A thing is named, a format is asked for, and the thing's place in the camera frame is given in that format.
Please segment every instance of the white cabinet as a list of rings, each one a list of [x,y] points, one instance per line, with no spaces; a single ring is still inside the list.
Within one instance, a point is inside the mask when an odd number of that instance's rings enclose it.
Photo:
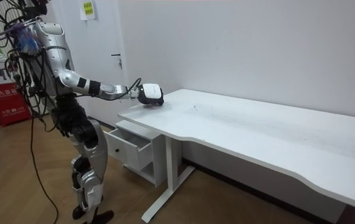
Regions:
[[[165,137],[129,121],[116,123],[116,129],[104,132],[108,154],[153,183],[166,179]]]

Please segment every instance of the desk top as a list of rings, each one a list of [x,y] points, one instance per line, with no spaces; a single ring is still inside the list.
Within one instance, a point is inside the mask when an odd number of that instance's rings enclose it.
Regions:
[[[192,90],[119,117],[290,175],[355,206],[355,118]]]

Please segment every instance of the wooden floor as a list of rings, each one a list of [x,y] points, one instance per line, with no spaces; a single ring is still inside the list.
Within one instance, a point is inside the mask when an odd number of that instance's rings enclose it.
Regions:
[[[50,224],[55,218],[55,210],[35,176],[29,152],[30,125],[30,121],[25,121],[0,127],[0,223]],[[44,186],[60,210],[58,223],[83,223],[71,217],[77,201],[71,188],[70,161],[77,152],[70,141],[57,130],[45,133],[37,120],[34,152]],[[165,189],[166,183],[156,189],[110,157],[100,211],[115,212],[110,223],[144,223],[142,214]],[[195,170],[151,223],[310,222]]]

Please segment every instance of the humanoid robot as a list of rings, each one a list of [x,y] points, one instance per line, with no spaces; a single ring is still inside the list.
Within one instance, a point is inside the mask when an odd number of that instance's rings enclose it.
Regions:
[[[32,2],[35,6],[31,11],[45,14],[43,11],[46,11],[47,1]],[[88,119],[78,104],[77,93],[108,101],[138,99],[145,105],[161,106],[164,103],[163,92],[157,84],[140,85],[140,80],[128,88],[84,78],[73,70],[65,33],[60,25],[43,22],[38,18],[26,24],[29,24],[28,28],[40,43],[40,53],[24,59],[34,85],[40,87],[34,93],[42,95],[41,100],[47,105],[55,127],[63,136],[70,138],[79,152],[79,156],[71,162],[72,185],[78,198],[78,205],[72,213],[73,219],[85,216],[87,224],[107,223],[113,217],[112,211],[97,214],[103,198],[107,142],[99,123]]]

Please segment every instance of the desk leg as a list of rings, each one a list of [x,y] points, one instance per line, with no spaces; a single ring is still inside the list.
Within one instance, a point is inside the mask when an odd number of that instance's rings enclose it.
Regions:
[[[154,202],[152,206],[141,217],[143,221],[149,223],[155,216],[158,210],[172,196],[184,180],[191,174],[194,167],[187,167],[183,173],[178,176],[178,149],[181,147],[181,141],[171,139],[165,136],[166,139],[166,168],[168,173],[168,189]]]

